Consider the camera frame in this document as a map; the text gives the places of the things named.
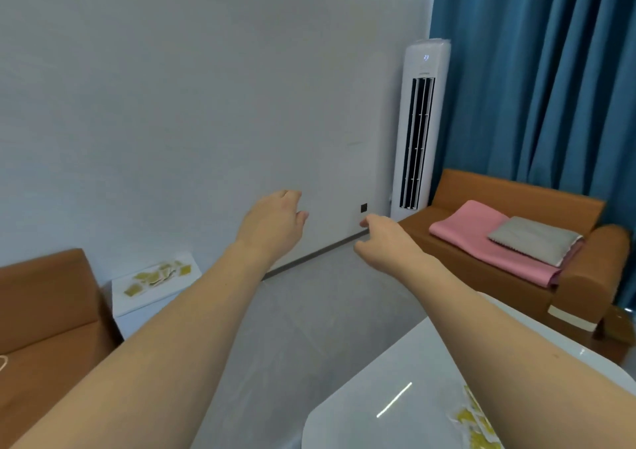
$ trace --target gray folded cloth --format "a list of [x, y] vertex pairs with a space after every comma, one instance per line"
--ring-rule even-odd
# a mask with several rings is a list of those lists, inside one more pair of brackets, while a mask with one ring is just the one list
[[570, 248], [582, 235], [538, 221], [513, 216], [488, 238], [514, 251], [560, 268]]

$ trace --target pink blanket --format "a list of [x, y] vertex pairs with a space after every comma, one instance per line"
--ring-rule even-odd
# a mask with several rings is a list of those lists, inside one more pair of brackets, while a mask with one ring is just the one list
[[447, 219], [433, 223], [429, 232], [489, 265], [542, 287], [549, 286], [561, 271], [560, 268], [504, 248], [488, 239], [489, 233], [508, 219], [497, 210], [471, 200]]

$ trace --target wall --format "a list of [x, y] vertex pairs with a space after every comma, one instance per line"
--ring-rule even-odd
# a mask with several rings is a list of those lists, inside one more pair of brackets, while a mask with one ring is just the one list
[[0, 265], [83, 247], [100, 283], [304, 191], [284, 261], [386, 213], [403, 51], [433, 0], [0, 0]]

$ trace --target curtain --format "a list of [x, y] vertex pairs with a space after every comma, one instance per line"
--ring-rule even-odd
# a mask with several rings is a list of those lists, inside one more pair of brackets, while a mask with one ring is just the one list
[[593, 196], [633, 233], [634, 0], [435, 0], [431, 37], [452, 40], [434, 183], [450, 167]]

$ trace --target white tower air conditioner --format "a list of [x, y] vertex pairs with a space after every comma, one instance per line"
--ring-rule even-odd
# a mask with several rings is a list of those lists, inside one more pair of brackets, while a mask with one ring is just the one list
[[406, 49], [391, 197], [391, 218], [396, 221], [428, 203], [449, 60], [447, 39], [429, 39]]

